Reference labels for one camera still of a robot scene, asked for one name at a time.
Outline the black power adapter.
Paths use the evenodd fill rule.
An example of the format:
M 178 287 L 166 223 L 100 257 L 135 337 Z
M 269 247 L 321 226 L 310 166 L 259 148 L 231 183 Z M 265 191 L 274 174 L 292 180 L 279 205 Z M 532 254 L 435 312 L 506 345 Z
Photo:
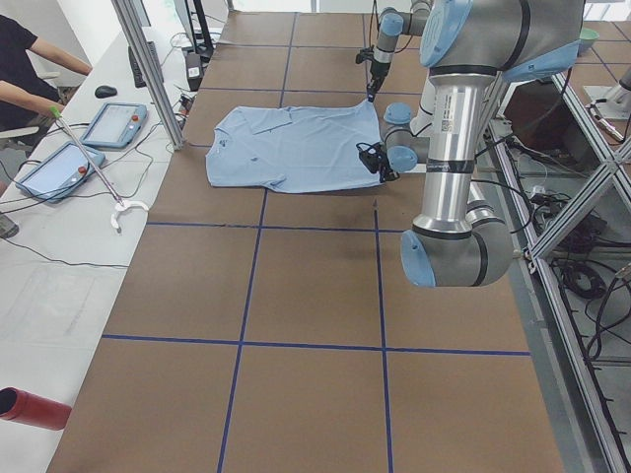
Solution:
M 185 55 L 185 75 L 188 88 L 192 92 L 197 92 L 203 80 L 203 63 L 201 56 L 189 51 Z

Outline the seated person black shirt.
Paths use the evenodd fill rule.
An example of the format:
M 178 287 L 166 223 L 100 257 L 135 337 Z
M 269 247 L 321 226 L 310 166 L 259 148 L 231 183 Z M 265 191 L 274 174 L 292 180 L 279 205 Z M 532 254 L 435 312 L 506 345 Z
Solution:
M 29 52 L 87 76 L 92 66 L 65 50 L 45 41 L 6 16 L 1 18 L 1 129 L 3 131 L 36 127 L 37 133 L 24 138 L 34 146 L 54 122 L 51 108 L 63 110 L 68 95 L 37 75 Z

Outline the reacher grabber stick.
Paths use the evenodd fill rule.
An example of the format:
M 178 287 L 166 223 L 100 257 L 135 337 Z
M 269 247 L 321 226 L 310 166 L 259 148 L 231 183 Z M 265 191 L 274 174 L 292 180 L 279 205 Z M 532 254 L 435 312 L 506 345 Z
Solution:
M 61 125 L 62 129 L 68 134 L 68 136 L 71 138 L 71 140 L 73 141 L 73 143 L 78 147 L 78 149 L 82 152 L 82 154 L 84 155 L 84 157 L 86 158 L 87 162 L 89 163 L 90 167 L 94 170 L 94 172 L 98 175 L 98 177 L 100 178 L 100 180 L 103 182 L 103 184 L 105 185 L 107 191 L 109 192 L 109 194 L 112 196 L 112 198 L 114 199 L 114 210 L 111 214 L 110 217 L 110 224 L 111 226 L 114 228 L 114 230 L 118 233 L 121 234 L 122 233 L 122 228 L 120 226 L 120 223 L 118 222 L 118 217 L 132 209 L 132 208 L 140 208 L 142 210 L 144 210 L 145 212 L 149 211 L 149 207 L 147 204 L 145 204 L 142 201 L 138 201 L 138 200 L 129 200 L 126 198 L 123 198 L 112 186 L 112 184 L 107 180 L 107 178 L 105 177 L 103 171 L 101 170 L 100 166 L 96 164 L 96 162 L 92 159 L 92 156 L 90 154 L 90 152 L 87 150 L 87 148 L 80 142 L 79 138 L 74 134 L 74 132 L 71 130 L 70 126 L 66 123 L 66 121 L 62 118 L 61 112 L 60 110 L 54 105 L 52 106 L 49 111 L 51 112 L 52 116 L 55 118 L 55 120 Z

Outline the red cylinder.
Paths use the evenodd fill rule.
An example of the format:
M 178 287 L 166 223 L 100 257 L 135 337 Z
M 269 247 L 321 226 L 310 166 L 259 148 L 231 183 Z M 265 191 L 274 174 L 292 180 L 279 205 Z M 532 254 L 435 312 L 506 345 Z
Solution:
M 15 387 L 1 389 L 1 419 L 8 422 L 60 431 L 71 410 L 69 405 Z

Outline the blue teach pendant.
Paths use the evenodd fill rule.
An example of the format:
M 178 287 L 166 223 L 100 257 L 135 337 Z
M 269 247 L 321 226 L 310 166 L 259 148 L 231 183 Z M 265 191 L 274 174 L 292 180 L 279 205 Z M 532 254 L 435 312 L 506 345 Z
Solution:
M 16 186 L 35 199 L 58 202 L 73 193 L 94 172 L 79 147 L 66 142 L 19 179 Z
M 141 103 L 105 103 L 90 122 L 80 141 L 97 149 L 123 149 L 140 131 L 147 113 L 147 107 Z

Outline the aluminium frame truss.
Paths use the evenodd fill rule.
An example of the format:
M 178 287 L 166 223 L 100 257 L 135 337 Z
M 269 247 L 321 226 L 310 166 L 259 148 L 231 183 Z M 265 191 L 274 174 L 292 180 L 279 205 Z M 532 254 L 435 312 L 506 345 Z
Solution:
M 570 472 L 630 468 L 630 146 L 589 105 L 622 64 L 493 83 L 480 171 L 502 182 L 526 336 Z

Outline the black computer mouse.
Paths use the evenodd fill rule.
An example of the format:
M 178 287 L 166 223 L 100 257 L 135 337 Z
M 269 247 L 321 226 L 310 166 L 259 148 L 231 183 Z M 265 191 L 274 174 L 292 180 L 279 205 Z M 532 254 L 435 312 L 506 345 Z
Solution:
M 107 99 L 117 95 L 117 88 L 108 85 L 101 85 L 95 89 L 97 99 Z

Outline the far blue teach pendant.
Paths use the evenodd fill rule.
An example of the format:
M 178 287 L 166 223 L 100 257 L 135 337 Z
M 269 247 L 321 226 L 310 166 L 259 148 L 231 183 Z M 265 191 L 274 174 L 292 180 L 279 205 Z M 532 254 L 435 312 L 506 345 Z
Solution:
M 141 103 L 105 103 L 90 122 L 80 141 L 97 149 L 123 149 L 140 131 L 147 113 L 147 107 Z

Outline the near blue teach pendant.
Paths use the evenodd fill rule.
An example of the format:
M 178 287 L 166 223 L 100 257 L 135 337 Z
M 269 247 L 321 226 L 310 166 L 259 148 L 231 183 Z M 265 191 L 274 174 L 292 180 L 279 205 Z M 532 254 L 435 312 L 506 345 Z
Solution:
M 19 179 L 16 186 L 35 199 L 58 202 L 73 193 L 94 172 L 79 147 L 66 142 Z

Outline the green bowl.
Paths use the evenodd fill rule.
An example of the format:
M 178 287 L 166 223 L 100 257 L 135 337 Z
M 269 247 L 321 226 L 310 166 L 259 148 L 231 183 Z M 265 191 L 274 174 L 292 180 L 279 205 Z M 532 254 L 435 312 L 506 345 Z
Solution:
M 586 54 L 599 40 L 599 33 L 591 28 L 582 27 L 580 32 L 579 54 Z

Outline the light blue t-shirt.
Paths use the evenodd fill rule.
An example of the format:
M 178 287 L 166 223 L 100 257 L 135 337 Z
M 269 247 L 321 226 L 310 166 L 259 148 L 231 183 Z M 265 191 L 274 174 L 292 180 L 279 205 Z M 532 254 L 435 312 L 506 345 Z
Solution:
M 215 187 L 294 194 L 373 187 L 380 179 L 356 146 L 379 139 L 378 116 L 366 100 L 347 107 L 238 106 L 215 126 L 207 177 Z

